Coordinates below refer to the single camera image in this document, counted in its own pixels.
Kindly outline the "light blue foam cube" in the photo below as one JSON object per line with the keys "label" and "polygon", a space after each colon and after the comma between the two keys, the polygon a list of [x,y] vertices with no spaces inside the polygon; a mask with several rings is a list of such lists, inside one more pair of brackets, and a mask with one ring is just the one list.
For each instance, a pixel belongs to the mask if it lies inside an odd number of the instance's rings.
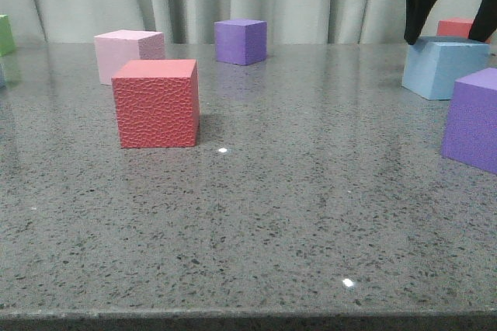
{"label": "light blue foam cube", "polygon": [[2,65],[0,65],[0,88],[5,87],[5,74]]}
{"label": "light blue foam cube", "polygon": [[486,68],[490,45],[463,37],[420,37],[408,46],[401,85],[428,100],[452,98],[454,82]]}

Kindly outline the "red foam cube at back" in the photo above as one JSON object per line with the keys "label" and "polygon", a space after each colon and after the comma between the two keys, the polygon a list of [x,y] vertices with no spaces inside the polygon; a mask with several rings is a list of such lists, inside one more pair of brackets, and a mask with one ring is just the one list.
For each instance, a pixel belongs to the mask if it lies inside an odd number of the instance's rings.
{"label": "red foam cube at back", "polygon": [[438,22],[437,36],[452,36],[469,38],[469,32],[474,20],[469,18],[453,17],[441,19]]}

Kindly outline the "large purple foam cube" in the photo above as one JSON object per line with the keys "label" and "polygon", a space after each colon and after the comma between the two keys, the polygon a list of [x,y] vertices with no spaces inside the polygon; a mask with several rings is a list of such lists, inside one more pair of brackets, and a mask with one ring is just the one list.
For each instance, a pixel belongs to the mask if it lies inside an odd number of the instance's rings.
{"label": "large purple foam cube", "polygon": [[441,155],[496,173],[496,69],[454,83]]}

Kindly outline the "purple foam cube at back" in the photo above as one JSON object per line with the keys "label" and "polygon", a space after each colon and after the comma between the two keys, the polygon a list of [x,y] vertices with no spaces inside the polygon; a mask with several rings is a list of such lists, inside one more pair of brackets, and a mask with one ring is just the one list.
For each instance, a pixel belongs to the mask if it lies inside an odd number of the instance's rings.
{"label": "purple foam cube at back", "polygon": [[214,23],[216,60],[251,65],[266,60],[267,22],[254,19],[229,19]]}

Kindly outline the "textured red foam cube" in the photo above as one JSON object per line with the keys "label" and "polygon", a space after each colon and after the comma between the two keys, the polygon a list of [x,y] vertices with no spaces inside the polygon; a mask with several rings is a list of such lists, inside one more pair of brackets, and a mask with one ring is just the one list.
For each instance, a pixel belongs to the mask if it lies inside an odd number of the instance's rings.
{"label": "textured red foam cube", "polygon": [[122,148],[184,148],[200,127],[194,59],[131,60],[113,77]]}

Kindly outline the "pink foam cube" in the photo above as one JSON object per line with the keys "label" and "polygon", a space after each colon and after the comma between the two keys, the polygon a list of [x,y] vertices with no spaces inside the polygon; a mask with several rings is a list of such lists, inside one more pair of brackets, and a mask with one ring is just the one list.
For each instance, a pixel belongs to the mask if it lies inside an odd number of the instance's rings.
{"label": "pink foam cube", "polygon": [[94,36],[99,80],[111,85],[111,78],[130,60],[165,58],[163,32],[116,30]]}

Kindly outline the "green foam cube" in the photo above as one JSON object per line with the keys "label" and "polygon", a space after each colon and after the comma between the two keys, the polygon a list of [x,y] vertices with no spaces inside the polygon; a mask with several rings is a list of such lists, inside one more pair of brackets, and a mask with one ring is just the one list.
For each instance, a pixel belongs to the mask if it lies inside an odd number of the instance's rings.
{"label": "green foam cube", "polygon": [[12,29],[8,15],[0,15],[0,55],[4,56],[12,53],[16,45],[12,35]]}

